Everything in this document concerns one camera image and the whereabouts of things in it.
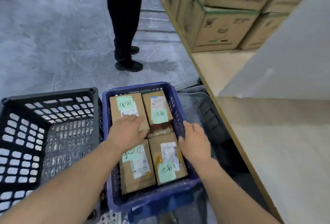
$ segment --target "forearm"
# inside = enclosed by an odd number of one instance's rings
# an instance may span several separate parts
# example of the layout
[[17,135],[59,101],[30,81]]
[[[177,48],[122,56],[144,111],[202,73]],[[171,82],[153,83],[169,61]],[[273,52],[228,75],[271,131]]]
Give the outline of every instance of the forearm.
[[219,224],[279,224],[226,174],[215,159],[209,158],[195,168]]
[[7,211],[0,224],[83,223],[120,156],[108,142],[101,143]]

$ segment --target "hand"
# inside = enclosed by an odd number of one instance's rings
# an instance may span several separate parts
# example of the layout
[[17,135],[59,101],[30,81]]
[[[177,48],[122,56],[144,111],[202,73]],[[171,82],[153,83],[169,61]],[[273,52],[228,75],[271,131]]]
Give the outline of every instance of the hand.
[[147,130],[139,132],[143,120],[142,116],[124,115],[113,123],[107,142],[114,145],[114,148],[120,152],[120,156],[143,142],[148,133]]
[[179,137],[179,147],[185,158],[195,167],[211,158],[211,145],[203,128],[184,121],[185,140]]

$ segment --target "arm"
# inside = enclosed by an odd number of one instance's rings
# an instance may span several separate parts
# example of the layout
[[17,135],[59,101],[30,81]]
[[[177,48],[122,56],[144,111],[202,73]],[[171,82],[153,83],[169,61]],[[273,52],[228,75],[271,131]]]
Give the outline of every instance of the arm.
[[193,165],[208,194],[220,224],[279,224],[279,222],[241,189],[211,158],[210,143],[197,124],[184,122],[186,138],[179,138],[182,154]]
[[146,137],[139,132],[142,121],[135,115],[116,121],[105,142],[13,206],[0,224],[84,223],[122,154]]

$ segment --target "sneaker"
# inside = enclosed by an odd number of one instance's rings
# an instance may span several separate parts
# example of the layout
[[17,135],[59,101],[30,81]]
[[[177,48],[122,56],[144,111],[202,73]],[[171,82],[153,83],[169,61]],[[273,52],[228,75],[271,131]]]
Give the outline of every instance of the sneaker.
[[129,65],[124,65],[120,62],[116,62],[116,64],[114,65],[116,67],[117,70],[123,71],[123,70],[127,70],[127,71],[131,71],[131,72],[139,72],[143,69],[143,64],[133,61],[132,63]]
[[135,54],[137,54],[139,51],[140,51],[140,48],[137,47],[137,46],[131,46],[130,49],[129,49],[129,53],[130,53],[131,55],[135,55]]

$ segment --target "stacked cardboard boxes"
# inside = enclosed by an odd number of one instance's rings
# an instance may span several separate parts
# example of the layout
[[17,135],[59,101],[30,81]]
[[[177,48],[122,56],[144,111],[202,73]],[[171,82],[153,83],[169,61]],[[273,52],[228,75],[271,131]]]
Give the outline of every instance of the stacked cardboard boxes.
[[260,47],[302,0],[165,1],[197,52]]
[[187,175],[163,91],[110,97],[110,110],[112,122],[124,115],[143,116],[139,130],[148,131],[148,139],[125,152],[119,161],[123,195]]

